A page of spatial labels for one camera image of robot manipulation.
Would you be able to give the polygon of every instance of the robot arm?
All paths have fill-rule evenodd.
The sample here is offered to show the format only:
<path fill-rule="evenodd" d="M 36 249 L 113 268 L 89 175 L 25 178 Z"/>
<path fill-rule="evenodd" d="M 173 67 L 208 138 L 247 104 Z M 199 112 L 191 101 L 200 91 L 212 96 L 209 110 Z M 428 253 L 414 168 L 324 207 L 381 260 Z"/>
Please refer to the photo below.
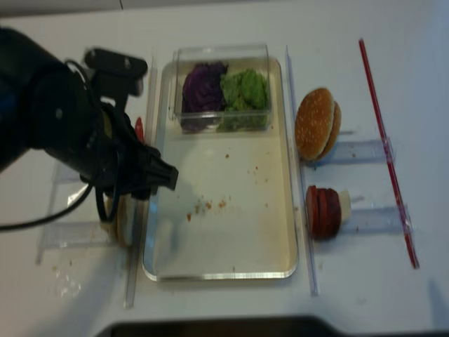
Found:
<path fill-rule="evenodd" d="M 158 186 L 174 190 L 176 168 L 139 142 L 124 112 L 128 95 L 140 93 L 146 62 L 93 49 L 85 57 L 91 79 L 68 63 L 78 72 L 0 28 L 0 172 L 30 148 L 45 150 L 95 187 L 103 221 L 114 218 L 122 194 L 148 199 Z M 113 198 L 109 215 L 103 194 Z"/>

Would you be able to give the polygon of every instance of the red object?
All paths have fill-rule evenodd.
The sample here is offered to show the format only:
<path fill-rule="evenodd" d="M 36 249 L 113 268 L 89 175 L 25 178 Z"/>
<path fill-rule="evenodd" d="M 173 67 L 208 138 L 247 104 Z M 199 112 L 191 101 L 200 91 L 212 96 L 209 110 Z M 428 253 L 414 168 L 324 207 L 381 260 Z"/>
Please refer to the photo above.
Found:
<path fill-rule="evenodd" d="M 342 209 L 338 193 L 332 189 L 307 188 L 307 225 L 310 236 L 315 240 L 334 238 L 342 222 Z"/>
<path fill-rule="evenodd" d="M 358 45 L 360 47 L 360 52 L 363 59 L 363 66 L 365 67 L 366 79 L 368 80 L 368 86 L 370 87 L 371 100 L 373 101 L 374 112 L 376 114 L 377 126 L 379 127 L 380 137 L 384 143 L 384 151 L 387 158 L 392 158 L 392 153 L 387 145 L 387 133 L 385 132 L 384 121 L 382 120 L 382 115 L 380 114 L 380 106 L 377 101 L 376 90 L 374 88 L 373 76 L 371 75 L 370 64 L 368 62 L 368 55 L 366 53 L 365 43 L 362 39 L 358 41 Z M 418 269 L 420 267 L 420 263 L 418 262 L 415 245 L 413 244 L 412 234 L 410 233 L 410 228 L 407 225 L 407 213 L 406 208 L 404 207 L 401 190 L 399 189 L 398 179 L 396 177 L 396 171 L 394 170 L 394 165 L 391 160 L 387 161 L 388 171 L 390 174 L 391 185 L 393 187 L 394 196 L 396 198 L 396 204 L 398 205 L 399 214 L 401 216 L 402 229 L 404 233 L 404 238 L 406 239 L 408 256 L 410 257 L 410 262 L 412 263 L 413 268 Z"/>
<path fill-rule="evenodd" d="M 330 237 L 336 237 L 340 225 L 342 224 L 342 208 L 338 193 L 331 188 L 326 190 L 326 200 L 328 203 L 328 233 Z"/>
<path fill-rule="evenodd" d="M 306 193 L 306 205 L 307 205 L 307 225 L 309 232 L 312 234 L 317 231 L 318 228 L 318 192 L 316 186 L 309 186 Z"/>
<path fill-rule="evenodd" d="M 329 231 L 329 215 L 328 215 L 328 202 L 326 201 L 326 190 L 318 189 L 318 213 L 319 220 L 317 230 L 315 231 L 317 239 L 325 239 Z"/>
<path fill-rule="evenodd" d="M 135 121 L 134 126 L 135 134 L 138 137 L 138 140 L 145 144 L 145 137 L 143 136 L 143 125 L 142 125 L 142 119 L 139 117 L 137 121 Z"/>

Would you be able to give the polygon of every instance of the red straw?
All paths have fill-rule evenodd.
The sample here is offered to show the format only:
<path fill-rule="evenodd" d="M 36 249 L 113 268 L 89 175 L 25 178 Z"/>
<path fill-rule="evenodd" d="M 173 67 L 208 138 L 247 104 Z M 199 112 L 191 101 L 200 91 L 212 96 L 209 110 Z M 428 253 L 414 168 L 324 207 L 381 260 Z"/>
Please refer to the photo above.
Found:
<path fill-rule="evenodd" d="M 362 39 L 358 41 L 360 46 L 360 52 L 363 58 L 363 65 L 365 66 L 366 79 L 368 80 L 368 86 L 370 87 L 371 99 L 373 100 L 374 112 L 376 113 L 377 126 L 379 127 L 380 137 L 384 143 L 385 155 L 387 158 L 393 158 L 391 149 L 387 142 L 387 133 L 385 132 L 384 122 L 382 120 L 382 115 L 380 114 L 379 102 L 377 101 L 376 90 L 374 88 L 373 76 L 371 75 L 370 64 L 368 62 L 368 55 L 366 54 L 365 43 Z M 415 245 L 413 244 L 412 234 L 410 232 L 410 227 L 407 224 L 408 216 L 406 213 L 406 208 L 402 201 L 401 190 L 399 189 L 398 179 L 396 177 L 396 171 L 394 170 L 393 161 L 387 161 L 388 171 L 390 173 L 391 185 L 393 187 L 394 196 L 396 197 L 396 204 L 398 205 L 399 214 L 401 216 L 402 229 L 404 233 L 404 238 L 406 239 L 408 256 L 410 257 L 410 262 L 413 268 L 418 269 L 420 263 L 418 262 Z"/>

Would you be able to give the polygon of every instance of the white surface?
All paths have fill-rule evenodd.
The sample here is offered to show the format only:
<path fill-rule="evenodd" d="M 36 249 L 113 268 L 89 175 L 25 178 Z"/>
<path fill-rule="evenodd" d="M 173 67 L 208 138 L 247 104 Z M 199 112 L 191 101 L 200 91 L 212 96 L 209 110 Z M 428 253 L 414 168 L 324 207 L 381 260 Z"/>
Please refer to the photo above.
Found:
<path fill-rule="evenodd" d="M 298 102 L 317 84 L 326 84 L 342 109 L 343 101 L 347 106 L 357 95 L 354 102 L 362 111 L 372 109 L 357 44 L 363 37 L 387 133 L 397 149 L 396 172 L 417 228 L 421 263 L 420 270 L 411 269 L 401 237 L 375 244 L 341 237 L 319 251 L 321 295 L 311 298 L 300 240 L 299 268 L 289 279 L 157 284 L 139 271 L 135 307 L 124 310 L 126 273 L 119 252 L 46 253 L 36 266 L 39 232 L 5 234 L 0 236 L 2 336 L 92 336 L 127 320 L 305 314 L 350 332 L 449 329 L 448 6 L 447 1 L 311 0 L 2 20 L 59 58 L 80 60 L 86 48 L 102 46 L 147 60 L 155 55 L 159 69 L 180 46 L 259 41 L 267 42 L 284 68 L 288 44 Z M 347 66 L 336 67 L 342 60 Z M 146 104 L 146 98 L 130 100 L 133 122 L 145 116 Z M 349 122 L 356 128 L 365 121 Z M 52 159 L 30 152 L 2 173 L 2 222 L 46 212 L 52 169 Z M 63 282 L 67 278 L 69 286 Z"/>

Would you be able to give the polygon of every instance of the hamburger bun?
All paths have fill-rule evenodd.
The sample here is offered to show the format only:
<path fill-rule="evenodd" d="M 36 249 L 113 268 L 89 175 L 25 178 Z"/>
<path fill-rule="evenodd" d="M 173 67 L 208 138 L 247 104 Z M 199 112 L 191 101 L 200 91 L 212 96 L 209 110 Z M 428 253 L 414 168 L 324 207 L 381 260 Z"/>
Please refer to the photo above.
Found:
<path fill-rule="evenodd" d="M 337 102 L 334 101 L 334 122 L 332 125 L 332 130 L 330 131 L 330 136 L 328 143 L 324 147 L 322 153 L 316 158 L 316 160 L 320 160 L 324 158 L 327 153 L 329 153 L 337 140 L 338 133 L 340 132 L 340 126 L 342 125 L 342 110 L 340 110 L 340 106 Z"/>
<path fill-rule="evenodd" d="M 328 89 L 318 88 L 308 93 L 295 121 L 295 142 L 301 157 L 317 160 L 329 153 L 340 132 L 341 121 L 340 107 Z"/>
<path fill-rule="evenodd" d="M 130 194 L 122 195 L 113 221 L 100 223 L 100 227 L 109 235 L 110 240 L 117 241 L 121 247 L 129 247 L 133 243 L 136 205 L 136 201 L 130 197 Z M 111 198 L 106 199 L 105 209 L 108 214 L 111 212 Z"/>

